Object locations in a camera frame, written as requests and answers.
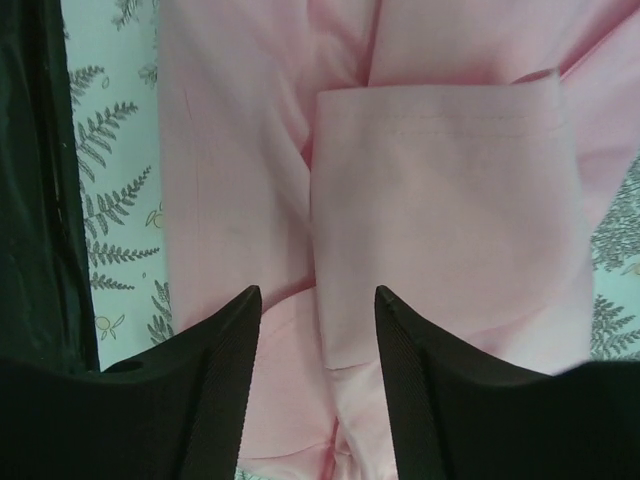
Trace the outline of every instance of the pink shirt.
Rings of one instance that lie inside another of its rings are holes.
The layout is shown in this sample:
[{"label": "pink shirt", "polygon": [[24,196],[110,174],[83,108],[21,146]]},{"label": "pink shirt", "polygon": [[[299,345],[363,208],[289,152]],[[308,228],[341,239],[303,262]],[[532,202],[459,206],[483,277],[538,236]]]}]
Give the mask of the pink shirt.
[{"label": "pink shirt", "polygon": [[589,237],[640,144],[640,1],[160,12],[174,322],[265,301],[241,467],[397,478],[379,284],[514,364],[588,358]]}]

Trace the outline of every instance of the fern print fabric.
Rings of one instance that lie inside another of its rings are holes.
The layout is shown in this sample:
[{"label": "fern print fabric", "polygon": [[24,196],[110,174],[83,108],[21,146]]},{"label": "fern print fabric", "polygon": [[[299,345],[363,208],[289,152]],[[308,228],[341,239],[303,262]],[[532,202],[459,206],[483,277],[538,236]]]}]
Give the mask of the fern print fabric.
[{"label": "fern print fabric", "polygon": [[591,244],[596,282],[592,357],[640,360],[640,156]]},{"label": "fern print fabric", "polygon": [[62,2],[103,369],[173,335],[164,260],[156,0]]}]

